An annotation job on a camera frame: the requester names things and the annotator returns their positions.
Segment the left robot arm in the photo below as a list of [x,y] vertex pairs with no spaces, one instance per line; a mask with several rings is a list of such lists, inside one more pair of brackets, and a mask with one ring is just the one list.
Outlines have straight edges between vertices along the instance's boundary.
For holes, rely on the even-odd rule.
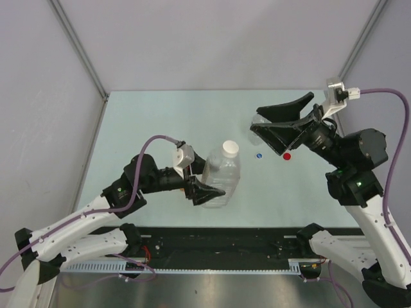
[[149,154],[136,155],[119,179],[92,202],[61,221],[37,231],[22,228],[15,233],[24,270],[38,264],[37,284],[55,278],[62,269],[95,257],[133,257],[143,247],[138,228],[131,223],[97,231],[107,223],[118,223],[147,204],[145,194],[182,189],[194,205],[225,195],[225,191],[201,183],[205,161],[198,155],[178,173],[172,167],[159,169]]

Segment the square bottle white cap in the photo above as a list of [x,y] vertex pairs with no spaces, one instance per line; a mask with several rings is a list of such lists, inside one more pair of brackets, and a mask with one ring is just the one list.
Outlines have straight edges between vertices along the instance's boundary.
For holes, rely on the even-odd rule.
[[226,206],[240,181],[240,147],[235,141],[224,141],[210,152],[202,173],[202,183],[223,190],[225,194],[213,198],[202,206],[217,209]]

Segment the water bottle blue cap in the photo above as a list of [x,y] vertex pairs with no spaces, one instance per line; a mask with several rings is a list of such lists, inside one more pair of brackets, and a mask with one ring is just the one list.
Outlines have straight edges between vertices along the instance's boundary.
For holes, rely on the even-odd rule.
[[[253,126],[254,124],[266,124],[266,123],[268,123],[268,120],[266,118],[264,118],[263,116],[259,114],[255,114],[252,117],[250,126]],[[261,137],[258,135],[259,129],[260,129],[259,126],[256,126],[253,129],[251,128],[249,129],[249,141],[254,146],[258,146],[263,142]]]

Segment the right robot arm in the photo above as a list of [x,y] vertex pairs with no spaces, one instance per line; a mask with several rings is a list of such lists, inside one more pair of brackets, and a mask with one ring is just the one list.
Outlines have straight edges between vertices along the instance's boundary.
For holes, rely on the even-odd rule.
[[325,175],[328,192],[357,222],[372,253],[343,243],[315,223],[299,230],[297,252],[340,266],[380,307],[409,307],[410,247],[390,216],[387,188],[374,174],[388,159],[385,135],[368,128],[342,137],[324,105],[314,105],[302,116],[313,97],[309,92],[289,103],[259,107],[256,112],[263,122],[250,130],[278,155],[306,146],[334,167]]

